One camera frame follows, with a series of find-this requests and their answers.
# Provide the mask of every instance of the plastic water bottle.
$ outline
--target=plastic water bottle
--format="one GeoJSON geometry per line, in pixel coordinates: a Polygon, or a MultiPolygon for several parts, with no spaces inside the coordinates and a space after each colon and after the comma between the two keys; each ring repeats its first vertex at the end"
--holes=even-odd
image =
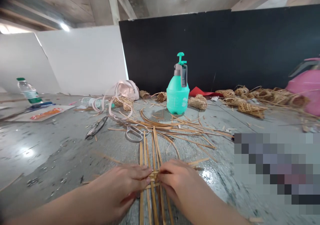
{"type": "MultiPolygon", "coordinates": [[[[93,97],[84,97],[84,98],[82,98],[81,103],[82,103],[82,105],[91,106],[92,107],[92,104],[93,104],[95,99],[96,98],[93,98],[93,97]]],[[[102,102],[102,98],[99,98],[99,99],[96,100],[95,105],[96,105],[97,108],[101,108],[101,102],[102,102]]],[[[109,103],[110,103],[110,101],[108,101],[107,99],[104,100],[104,108],[105,109],[109,107],[109,103]]]]}
{"type": "Polygon", "coordinates": [[[183,52],[179,52],[179,62],[175,64],[174,76],[167,88],[167,109],[171,114],[178,115],[184,113],[188,106],[189,86],[187,83],[187,65],[186,61],[181,61],[184,56],[183,52]]]}
{"type": "Polygon", "coordinates": [[[37,93],[37,90],[28,82],[26,82],[25,78],[19,77],[18,80],[18,87],[22,94],[27,98],[30,104],[41,104],[43,103],[41,97],[37,93]]]}

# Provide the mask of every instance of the black backdrop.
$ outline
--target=black backdrop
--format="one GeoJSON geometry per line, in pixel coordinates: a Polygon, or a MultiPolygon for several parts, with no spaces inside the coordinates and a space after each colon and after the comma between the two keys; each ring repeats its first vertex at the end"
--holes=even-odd
{"type": "Polygon", "coordinates": [[[284,88],[300,62],[320,53],[319,12],[309,5],[121,21],[129,79],[165,91],[184,52],[190,89],[284,88]]]}

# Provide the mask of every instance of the teal spray bottle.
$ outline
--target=teal spray bottle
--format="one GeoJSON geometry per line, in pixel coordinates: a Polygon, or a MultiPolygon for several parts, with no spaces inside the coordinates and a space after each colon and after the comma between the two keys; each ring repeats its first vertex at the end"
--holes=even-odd
{"type": "Polygon", "coordinates": [[[182,114],[188,106],[189,86],[187,83],[187,65],[182,61],[183,52],[179,52],[179,62],[174,65],[174,76],[167,88],[167,109],[171,114],[182,114]]]}

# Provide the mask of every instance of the worn table surface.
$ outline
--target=worn table surface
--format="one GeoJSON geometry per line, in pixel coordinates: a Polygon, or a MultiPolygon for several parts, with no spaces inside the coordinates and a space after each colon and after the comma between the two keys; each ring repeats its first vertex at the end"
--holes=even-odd
{"type": "MultiPolygon", "coordinates": [[[[61,94],[45,94],[43,97],[57,105],[68,105],[82,98],[61,94]]],[[[18,98],[21,96],[0,95],[0,101],[18,98]]],[[[220,101],[208,102],[210,103],[208,108],[200,113],[201,123],[205,127],[234,129],[231,130],[234,133],[273,133],[288,136],[301,133],[300,120],[291,113],[267,111],[266,119],[260,120],[242,114],[236,109],[232,110],[220,101]]],[[[14,107],[0,110],[0,118],[22,110],[27,105],[25,101],[0,104],[0,106],[14,107]]],[[[145,107],[145,115],[151,120],[171,122],[171,115],[164,106],[151,106],[139,100],[134,103],[137,115],[143,107],[145,107]],[[156,119],[152,115],[163,117],[163,120],[156,119]]],[[[102,116],[93,116],[94,114],[94,111],[78,112],[71,109],[40,123],[2,122],[0,124],[0,189],[23,173],[17,181],[0,193],[5,217],[19,215],[47,203],[81,186],[81,177],[83,181],[93,180],[95,174],[102,174],[116,165],[95,152],[106,154],[125,163],[139,162],[139,144],[128,141],[124,132],[108,130],[108,128],[121,128],[111,119],[107,120],[104,128],[97,134],[97,141],[84,140],[85,134],[102,116]],[[32,179],[36,179],[37,182],[28,187],[27,182],[32,179]]],[[[199,116],[199,110],[188,107],[185,115],[191,120],[196,119],[199,116]]],[[[185,138],[204,143],[203,139],[197,136],[185,138]]],[[[158,139],[163,161],[177,158],[175,149],[169,142],[162,137],[158,139]]],[[[230,138],[208,135],[208,139],[217,149],[205,149],[218,163],[212,159],[200,163],[199,166],[204,168],[200,175],[222,200],[234,206],[243,216],[262,217],[265,224],[320,224],[319,216],[300,215],[298,206],[288,205],[284,196],[277,195],[271,185],[249,182],[247,178],[249,174],[258,177],[255,173],[252,174],[249,168],[241,168],[239,173],[235,168],[240,164],[235,162],[234,142],[230,138]]],[[[193,143],[176,139],[175,145],[181,159],[186,162],[208,157],[193,143]]],[[[312,154],[319,154],[319,150],[316,149],[308,147],[302,151],[295,151],[292,145],[292,152],[306,154],[306,162],[313,164],[317,163],[317,156],[312,154]]],[[[144,204],[145,224],[148,224],[146,202],[144,204]]],[[[174,206],[173,214],[175,224],[189,224],[174,206]]],[[[139,201],[137,200],[121,224],[138,224],[138,221],[139,201]]]]}

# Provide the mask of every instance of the red cloth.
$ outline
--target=red cloth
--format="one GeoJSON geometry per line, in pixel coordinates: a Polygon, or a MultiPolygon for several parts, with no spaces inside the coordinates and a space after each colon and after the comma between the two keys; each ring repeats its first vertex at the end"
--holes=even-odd
{"type": "Polygon", "coordinates": [[[189,93],[189,96],[193,96],[195,97],[197,94],[201,94],[203,96],[223,96],[220,93],[216,93],[216,92],[204,92],[202,90],[200,90],[200,88],[198,88],[197,86],[189,93]]]}

